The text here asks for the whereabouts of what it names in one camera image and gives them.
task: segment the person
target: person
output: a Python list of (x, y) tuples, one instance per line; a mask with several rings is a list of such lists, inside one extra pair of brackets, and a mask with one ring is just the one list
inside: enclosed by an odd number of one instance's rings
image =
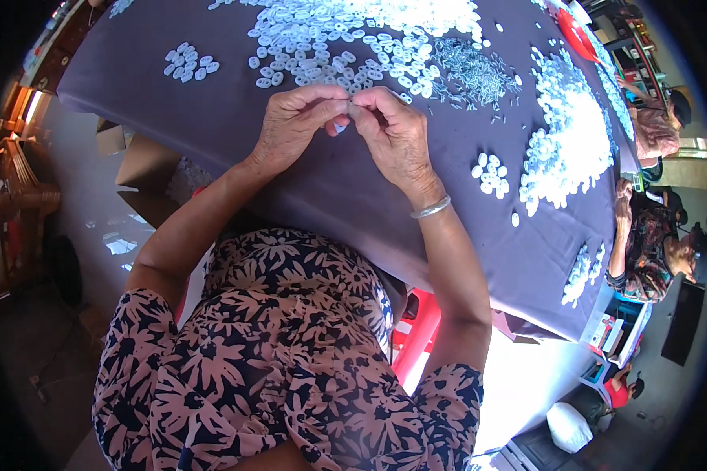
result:
[(670, 209), (634, 194), (628, 180), (618, 181), (616, 198), (610, 287), (626, 299), (656, 303), (680, 273), (692, 283), (707, 282), (706, 231), (695, 226), (679, 240)]
[(670, 210), (670, 219), (676, 226), (686, 225), (688, 222), (688, 213), (683, 207), (683, 201), (672, 187), (651, 184), (645, 196), (667, 207)]
[(617, 76), (618, 84), (636, 95), (645, 108), (629, 107), (636, 138), (636, 156), (642, 168), (658, 164), (658, 157), (679, 151), (679, 130), (691, 122), (691, 107), (683, 93), (673, 90), (667, 106), (639, 87)]
[(613, 409), (625, 406), (629, 400), (638, 398), (644, 391), (644, 380), (641, 378), (637, 378), (635, 382), (628, 386), (626, 385), (626, 376), (632, 369), (633, 365), (626, 363), (622, 370), (613, 374), (612, 378), (603, 383), (605, 390), (610, 394), (610, 402)]
[[(412, 396), (386, 361), (390, 300), (366, 259), (300, 229), (218, 236), (317, 129), (334, 137), (349, 117), (414, 208), (442, 310)], [(173, 307), (216, 240), (202, 301), (176, 331)], [(152, 234), (125, 289), (92, 408), (115, 469), (463, 469), (472, 457), (487, 282), (430, 164), (426, 118), (386, 88), (274, 94), (252, 154)]]

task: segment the floral print fabric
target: floral print fabric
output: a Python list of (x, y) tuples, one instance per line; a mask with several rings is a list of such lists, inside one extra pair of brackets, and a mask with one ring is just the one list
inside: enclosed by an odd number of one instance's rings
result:
[(115, 469), (225, 469), (288, 439), (318, 470), (464, 469), (480, 372), (445, 365), (408, 396), (382, 348), (390, 323), (345, 246), (286, 229), (222, 241), (180, 332), (156, 292), (122, 296), (95, 385), (99, 444)]

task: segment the pink shirt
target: pink shirt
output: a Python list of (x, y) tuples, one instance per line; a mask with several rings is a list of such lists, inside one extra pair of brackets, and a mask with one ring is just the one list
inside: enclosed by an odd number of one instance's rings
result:
[(639, 109), (636, 115), (636, 120), (641, 126), (641, 132), (644, 133), (647, 142), (640, 142), (636, 139), (636, 154), (640, 160), (647, 157), (650, 147), (658, 146), (663, 157), (675, 154), (679, 151), (679, 132), (667, 122), (666, 112), (664, 111), (663, 102), (657, 98), (647, 99), (646, 102), (649, 108)]

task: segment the silver bracelet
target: silver bracelet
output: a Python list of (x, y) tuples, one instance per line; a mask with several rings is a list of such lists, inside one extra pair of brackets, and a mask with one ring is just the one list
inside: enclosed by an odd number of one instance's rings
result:
[(430, 214), (434, 214), (435, 212), (441, 211), (445, 208), (448, 207), (450, 204), (450, 195), (446, 194), (445, 197), (438, 201), (437, 203), (434, 203), (432, 206), (427, 206), (421, 211), (414, 211), (411, 213), (411, 217), (414, 219), (420, 219), (424, 218), (426, 216), (429, 216)]

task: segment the gray tablecloth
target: gray tablecloth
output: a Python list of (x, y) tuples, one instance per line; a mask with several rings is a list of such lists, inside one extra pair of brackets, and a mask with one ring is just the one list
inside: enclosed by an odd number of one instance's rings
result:
[[(69, 108), (130, 126), (220, 175), (252, 151), (269, 96), (295, 87), (289, 74), (277, 88), (255, 86), (260, 75), (248, 67), (247, 58), (257, 44), (246, 31), (260, 11), (238, 3), (208, 11), (207, 3), (137, 0), (94, 26), (68, 66), (58, 95)], [(533, 65), (529, 48), (534, 44), (552, 51), (547, 39), (561, 34), (547, 12), (528, 0), (483, 2), (478, 12), (492, 41), (490, 51), (498, 52), (524, 80), (521, 106), (509, 105), (515, 96), (501, 99), (497, 114), (506, 124), (497, 120), (492, 125), (490, 106), (460, 111), (421, 97), (414, 106), (427, 115), (430, 157), (482, 259), (493, 307), (577, 341), (603, 278), (587, 286), (576, 308), (561, 306), (562, 290), (582, 243), (589, 245), (594, 259), (604, 241), (607, 264), (616, 174), (609, 169), (596, 188), (570, 197), (564, 210), (542, 203), (533, 218), (526, 216), (518, 202), (518, 177), (528, 137), (544, 125), (528, 73)], [(504, 33), (497, 31), (495, 21), (502, 23)], [(454, 30), (448, 34), (456, 35), (460, 33)], [(183, 41), (193, 44), (200, 56), (214, 56), (220, 70), (186, 84), (165, 77), (165, 55)], [(376, 58), (360, 41), (330, 43), (333, 55), (342, 51), (357, 55), (356, 66)], [(574, 61), (607, 103), (593, 65), (580, 57)], [(389, 76), (382, 84), (403, 91)], [(616, 142), (632, 158), (632, 144), (626, 143), (612, 110), (610, 114)], [(502, 201), (481, 193), (479, 181), (471, 178), (480, 151), (496, 154), (509, 169), (511, 189)], [(269, 220), (347, 243), (407, 284), (430, 289), (421, 233), (408, 216), (411, 207), (379, 174), (353, 126), (334, 139), (318, 133), (299, 161), (269, 184), (251, 208)], [(510, 223), (514, 209), (521, 215), (518, 228)]]

